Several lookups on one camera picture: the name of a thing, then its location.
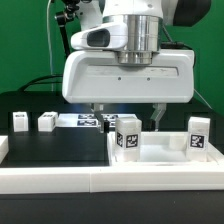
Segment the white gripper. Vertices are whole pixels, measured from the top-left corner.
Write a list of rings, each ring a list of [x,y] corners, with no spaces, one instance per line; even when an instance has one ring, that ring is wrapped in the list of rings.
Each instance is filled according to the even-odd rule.
[[[103,104],[154,103],[150,130],[158,131],[166,103],[193,97],[193,64],[191,50],[163,49],[144,66],[122,65],[111,51],[77,51],[66,60],[62,95],[70,103],[92,103],[101,133],[108,133],[110,125]]]

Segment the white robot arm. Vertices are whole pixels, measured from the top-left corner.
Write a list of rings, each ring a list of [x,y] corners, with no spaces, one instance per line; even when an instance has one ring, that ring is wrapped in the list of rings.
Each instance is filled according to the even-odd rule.
[[[161,41],[166,25],[191,27],[211,0],[62,0],[59,25],[77,17],[81,30],[66,42],[62,95],[89,103],[103,132],[108,103],[151,103],[157,124],[168,103],[194,93],[195,54],[178,42]]]

